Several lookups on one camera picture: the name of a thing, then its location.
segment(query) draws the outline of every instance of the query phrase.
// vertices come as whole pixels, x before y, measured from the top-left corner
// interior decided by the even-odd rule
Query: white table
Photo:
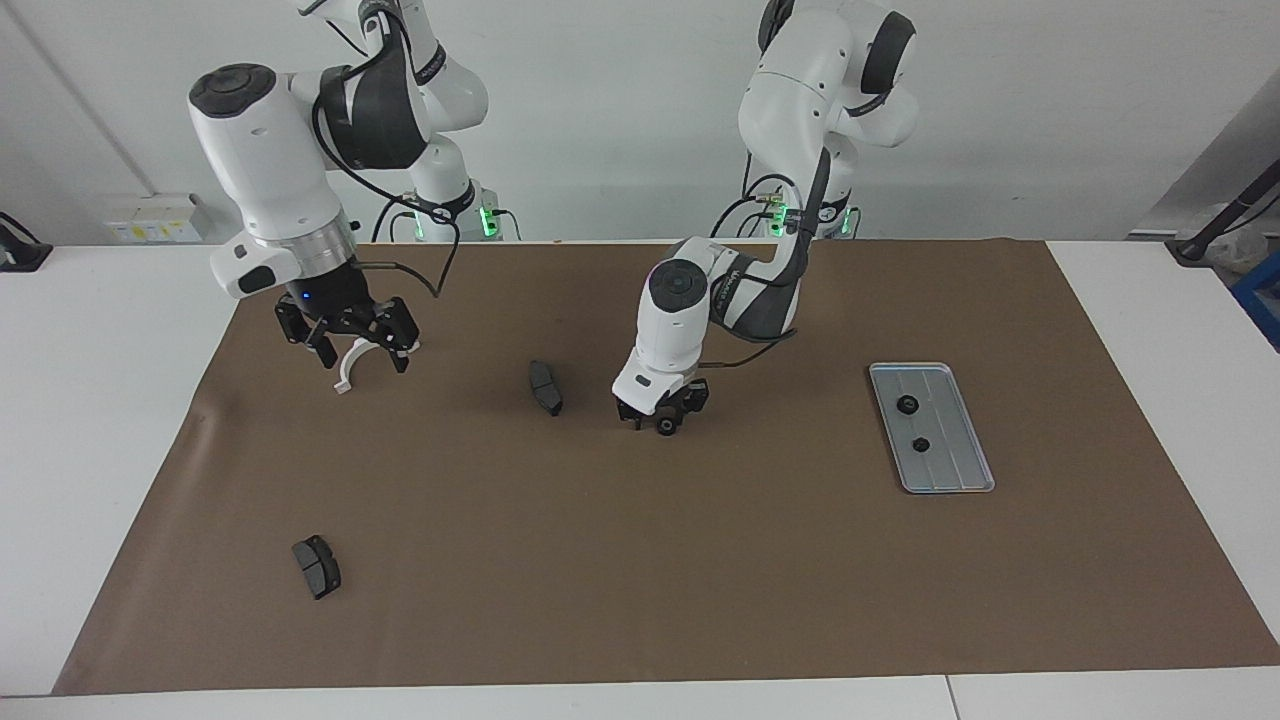
[[[1280,356],[1210,272],[1052,243],[1138,404],[1280,635]],[[485,249],[467,249],[484,252]],[[0,275],[0,694],[47,693],[234,304],[209,249],[59,249]],[[0,701],[12,717],[1274,717],[1280,669]]]

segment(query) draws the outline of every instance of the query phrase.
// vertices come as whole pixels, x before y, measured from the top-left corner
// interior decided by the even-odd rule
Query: blue object
[[[1272,254],[1231,287],[1253,324],[1280,350],[1280,252]]]

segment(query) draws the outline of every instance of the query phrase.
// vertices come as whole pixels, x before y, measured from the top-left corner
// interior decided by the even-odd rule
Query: metal tray
[[[996,489],[951,368],[942,363],[877,363],[870,377],[908,492]]]

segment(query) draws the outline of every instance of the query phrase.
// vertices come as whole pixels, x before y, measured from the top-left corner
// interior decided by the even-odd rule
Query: brown work surface
[[[440,301],[371,273],[422,348],[340,397],[242,302],[55,692],[1280,664],[1043,245],[815,246],[799,336],[673,438],[609,396],[663,250],[463,247]],[[901,489],[867,368],[906,360],[955,370],[993,493]]]

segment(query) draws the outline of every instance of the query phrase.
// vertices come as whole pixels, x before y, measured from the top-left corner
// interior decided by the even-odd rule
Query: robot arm
[[[708,322],[756,343],[794,334],[809,245],[824,225],[838,223],[838,213],[827,211],[849,200],[851,141],[896,145],[915,124],[914,99],[895,92],[914,53],[910,20],[864,0],[850,0],[838,13],[788,15],[790,4],[785,12],[778,6],[771,3],[765,15],[785,24],[769,33],[762,24],[767,49],[742,97],[739,131],[773,170],[755,187],[767,179],[781,186],[772,204],[781,238],[768,261],[689,238],[650,273],[636,343],[613,395],[623,420],[639,427],[654,418],[662,434],[676,432],[684,415],[707,401],[707,384],[695,375]]]
[[[401,299],[371,299],[352,227],[325,170],[339,163],[348,172],[410,169],[425,184],[435,179],[431,161],[440,150],[431,138],[440,136],[433,135],[424,96],[415,92],[419,70],[399,5],[329,1],[328,12],[358,5],[355,19],[370,50],[365,63],[297,76],[227,65],[201,77],[188,96],[205,154],[244,219],[244,231],[214,252],[211,266],[233,297],[284,286],[276,315],[285,338],[315,351],[325,368],[337,361],[326,337],[333,333],[387,348],[403,372],[417,325]],[[419,37],[425,44],[424,23]],[[461,155],[452,167],[461,167]],[[419,195],[412,204],[457,233],[465,206],[452,197]]]
[[[303,17],[314,15],[339,26],[351,26],[370,0],[292,0]],[[484,82],[444,50],[426,17],[422,0],[401,0],[399,17],[413,51],[413,85],[426,100],[435,132],[453,132],[479,126],[489,113]]]

